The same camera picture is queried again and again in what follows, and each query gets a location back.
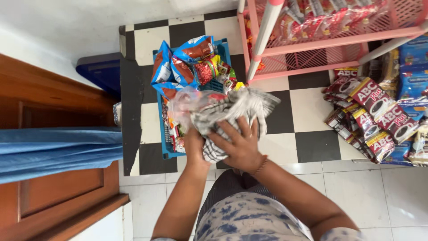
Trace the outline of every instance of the person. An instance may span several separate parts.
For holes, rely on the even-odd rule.
[[[257,120],[252,126],[237,119],[241,133],[227,121],[218,125],[230,137],[208,137],[229,157],[225,171],[203,204],[194,240],[314,240],[360,241],[362,233],[334,202],[291,175],[257,149]],[[177,181],[153,231],[152,239],[187,241],[204,192],[210,163],[202,157],[204,139],[196,129],[185,137],[186,167]]]

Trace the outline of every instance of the white wall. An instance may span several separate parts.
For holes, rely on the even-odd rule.
[[[132,205],[129,202],[72,237],[69,241],[131,241],[132,238]]]
[[[0,53],[92,85],[75,72],[75,64],[81,57],[118,52],[120,25],[236,9],[238,0],[1,3]]]

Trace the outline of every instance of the wooden door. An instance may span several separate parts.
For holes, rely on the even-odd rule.
[[[0,83],[0,129],[114,126],[117,101],[101,90],[4,55]],[[67,239],[85,229],[83,223],[91,225],[87,217],[94,210],[127,200],[119,196],[117,161],[2,184],[0,240]]]

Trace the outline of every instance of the blue curtain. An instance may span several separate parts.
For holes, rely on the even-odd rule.
[[[106,168],[121,158],[119,127],[0,130],[0,184],[71,170]]]

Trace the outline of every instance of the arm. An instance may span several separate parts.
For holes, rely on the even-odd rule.
[[[202,157],[204,139],[196,129],[185,137],[186,167],[172,190],[153,230],[154,238],[188,241],[201,205],[210,163]]]
[[[244,170],[262,183],[278,200],[286,206],[308,228],[315,240],[328,230],[346,227],[358,230],[352,220],[330,199],[310,185],[264,158],[257,150],[257,120],[250,127],[245,118],[239,118],[242,135],[229,123],[223,121],[219,126],[232,139],[232,143],[211,133],[209,138],[229,157],[224,162]]]

